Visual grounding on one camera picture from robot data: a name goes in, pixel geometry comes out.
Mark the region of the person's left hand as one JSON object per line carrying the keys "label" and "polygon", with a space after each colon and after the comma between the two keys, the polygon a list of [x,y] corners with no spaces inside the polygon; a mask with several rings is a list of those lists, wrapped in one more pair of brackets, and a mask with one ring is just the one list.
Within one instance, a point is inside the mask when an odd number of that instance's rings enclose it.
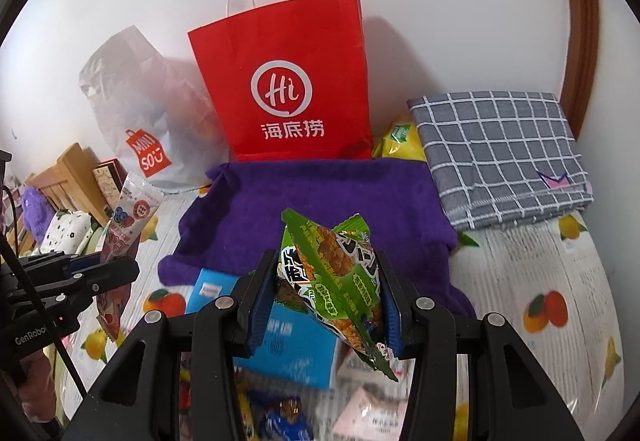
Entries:
{"label": "person's left hand", "polygon": [[55,417],[56,396],[49,358],[39,350],[22,361],[26,379],[17,393],[25,415],[33,423],[46,423]]}

